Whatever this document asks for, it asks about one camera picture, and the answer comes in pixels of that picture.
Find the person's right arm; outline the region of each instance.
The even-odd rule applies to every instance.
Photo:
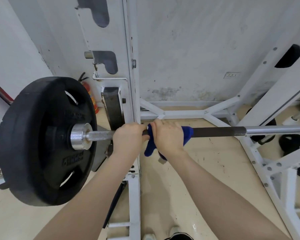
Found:
[[[183,149],[178,123],[151,122],[158,151],[181,177],[192,200],[219,240],[288,240],[252,204],[213,177]]]

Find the hand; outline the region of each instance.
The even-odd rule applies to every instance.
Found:
[[[140,154],[142,144],[149,140],[148,135],[142,135],[147,125],[136,122],[124,124],[113,135],[113,154],[121,158],[135,160]]]
[[[151,122],[154,143],[165,158],[174,157],[184,151],[183,130],[178,122],[163,122],[156,119]]]

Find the person's left hand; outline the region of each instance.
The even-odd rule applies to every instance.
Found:
[[[113,135],[113,153],[121,158],[135,160],[141,151],[142,144],[149,140],[148,135],[142,135],[147,125],[136,122],[124,124]]]

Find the person's left arm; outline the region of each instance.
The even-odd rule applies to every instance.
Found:
[[[143,124],[125,124],[113,136],[113,153],[86,186],[39,232],[35,240],[97,239],[113,197],[149,139]]]

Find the person's right hand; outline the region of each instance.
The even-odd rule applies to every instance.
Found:
[[[168,160],[183,152],[183,130],[178,122],[159,119],[150,123],[154,143],[158,151]]]

